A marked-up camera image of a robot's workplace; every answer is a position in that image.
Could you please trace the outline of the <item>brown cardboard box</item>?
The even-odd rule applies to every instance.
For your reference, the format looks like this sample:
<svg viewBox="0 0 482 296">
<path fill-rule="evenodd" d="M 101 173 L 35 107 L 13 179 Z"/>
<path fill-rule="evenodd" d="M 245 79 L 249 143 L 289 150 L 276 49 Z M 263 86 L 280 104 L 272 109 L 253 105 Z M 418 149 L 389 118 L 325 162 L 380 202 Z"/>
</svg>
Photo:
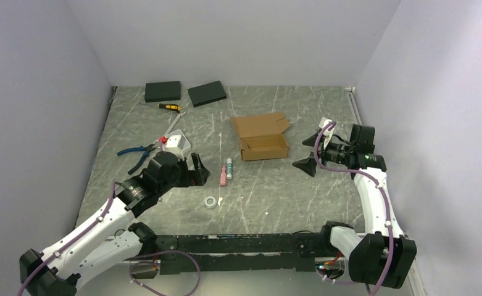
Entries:
<svg viewBox="0 0 482 296">
<path fill-rule="evenodd" d="M 289 145 L 284 132 L 291 126 L 283 113 L 231 117 L 238 135 L 241 160 L 258 161 L 287 158 Z"/>
</svg>

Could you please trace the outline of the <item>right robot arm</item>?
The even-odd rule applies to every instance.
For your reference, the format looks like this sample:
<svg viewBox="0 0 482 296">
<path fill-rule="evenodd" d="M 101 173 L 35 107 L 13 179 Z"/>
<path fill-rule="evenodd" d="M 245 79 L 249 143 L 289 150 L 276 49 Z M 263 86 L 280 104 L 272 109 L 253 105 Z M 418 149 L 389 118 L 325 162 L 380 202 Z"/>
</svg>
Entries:
<svg viewBox="0 0 482 296">
<path fill-rule="evenodd" d="M 303 141 L 310 155 L 293 166 L 314 177 L 317 169 L 348 173 L 360 197 L 365 220 L 364 235 L 348 223 L 328 221 L 320 232 L 319 247 L 327 256 L 339 252 L 352 283 L 364 284 L 367 294 L 382 287 L 402 287 L 417 254 L 394 214 L 387 186 L 383 156 L 375 153 L 375 129 L 354 124 L 348 141 L 335 134 L 336 122 L 322 118 L 317 132 Z"/>
</svg>

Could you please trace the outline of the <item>clear tape roll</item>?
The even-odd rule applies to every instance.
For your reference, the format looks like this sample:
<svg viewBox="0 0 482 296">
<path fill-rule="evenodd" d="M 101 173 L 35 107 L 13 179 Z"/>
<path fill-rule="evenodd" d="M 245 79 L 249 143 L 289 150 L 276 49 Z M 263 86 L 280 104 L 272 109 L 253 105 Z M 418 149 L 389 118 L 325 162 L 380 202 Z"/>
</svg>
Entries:
<svg viewBox="0 0 482 296">
<path fill-rule="evenodd" d="M 217 206 L 218 202 L 217 199 L 213 196 L 208 196 L 204 199 L 204 206 L 207 209 L 213 209 Z"/>
</svg>

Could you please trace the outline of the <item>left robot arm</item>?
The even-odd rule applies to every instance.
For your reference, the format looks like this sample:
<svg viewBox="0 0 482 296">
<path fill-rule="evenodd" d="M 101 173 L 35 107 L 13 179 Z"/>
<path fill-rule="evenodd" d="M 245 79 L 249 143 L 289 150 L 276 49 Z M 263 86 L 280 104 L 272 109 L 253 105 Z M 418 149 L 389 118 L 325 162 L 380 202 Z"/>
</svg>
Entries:
<svg viewBox="0 0 482 296">
<path fill-rule="evenodd" d="M 155 232 L 135 219 L 155 206 L 174 187 L 205 185 L 210 176 L 200 155 L 185 157 L 162 151 L 136 176 L 112 183 L 110 197 L 84 223 L 55 244 L 19 259 L 18 295 L 75 295 L 93 277 L 129 259 L 177 253 Z"/>
</svg>

